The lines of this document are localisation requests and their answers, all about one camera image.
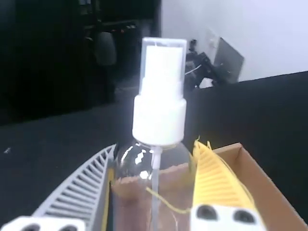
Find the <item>black table surface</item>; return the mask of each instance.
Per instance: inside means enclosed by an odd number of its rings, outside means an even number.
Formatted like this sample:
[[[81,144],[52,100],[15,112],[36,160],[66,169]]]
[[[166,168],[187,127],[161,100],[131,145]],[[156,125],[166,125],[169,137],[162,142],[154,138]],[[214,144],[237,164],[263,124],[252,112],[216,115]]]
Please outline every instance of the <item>black table surface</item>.
[[[184,144],[240,142],[308,222],[308,73],[195,90]],[[0,224],[31,215],[102,148],[131,140],[133,101],[0,128]]]

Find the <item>clear plastic bottle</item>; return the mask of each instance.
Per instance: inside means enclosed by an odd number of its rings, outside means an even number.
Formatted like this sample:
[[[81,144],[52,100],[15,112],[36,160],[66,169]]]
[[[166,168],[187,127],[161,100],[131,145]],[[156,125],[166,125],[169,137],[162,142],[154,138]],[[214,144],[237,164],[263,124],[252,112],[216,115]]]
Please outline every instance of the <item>clear plastic bottle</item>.
[[[178,209],[192,206],[195,170],[181,143],[185,57],[185,40],[142,40],[140,91],[134,101],[132,129],[135,141],[120,149],[115,161],[115,231],[189,230],[189,215],[157,198],[158,194]]]
[[[115,231],[153,230],[151,221],[151,188],[153,168],[151,148],[138,141],[118,152],[115,168],[114,228]],[[192,206],[194,165],[191,154],[179,143],[165,147],[159,170],[160,196],[179,209]],[[178,214],[162,202],[159,203],[157,229],[159,231],[188,231],[189,215]]]

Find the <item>white wall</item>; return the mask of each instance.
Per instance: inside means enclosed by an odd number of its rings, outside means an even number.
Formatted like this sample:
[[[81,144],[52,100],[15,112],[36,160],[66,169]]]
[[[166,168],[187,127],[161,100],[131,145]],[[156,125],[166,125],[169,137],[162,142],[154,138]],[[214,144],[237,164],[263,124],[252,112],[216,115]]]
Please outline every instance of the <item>white wall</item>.
[[[163,37],[211,28],[244,58],[240,81],[308,70],[308,0],[163,0]]]

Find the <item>cardboard box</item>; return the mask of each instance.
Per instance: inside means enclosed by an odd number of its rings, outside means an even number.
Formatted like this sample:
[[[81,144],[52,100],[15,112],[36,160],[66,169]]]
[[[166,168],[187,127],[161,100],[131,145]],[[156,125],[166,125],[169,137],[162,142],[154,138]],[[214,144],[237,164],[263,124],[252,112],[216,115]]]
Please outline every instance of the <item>cardboard box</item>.
[[[308,226],[241,144],[214,150],[252,194],[268,231],[307,231]]]

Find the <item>white pump cap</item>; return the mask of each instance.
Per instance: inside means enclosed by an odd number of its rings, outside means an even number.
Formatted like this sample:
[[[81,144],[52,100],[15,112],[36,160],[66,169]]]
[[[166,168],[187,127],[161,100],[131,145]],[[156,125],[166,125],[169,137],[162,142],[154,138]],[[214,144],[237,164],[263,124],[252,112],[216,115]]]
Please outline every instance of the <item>white pump cap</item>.
[[[132,130],[140,142],[169,146],[184,137],[186,45],[181,39],[142,40],[140,89],[134,101]]]

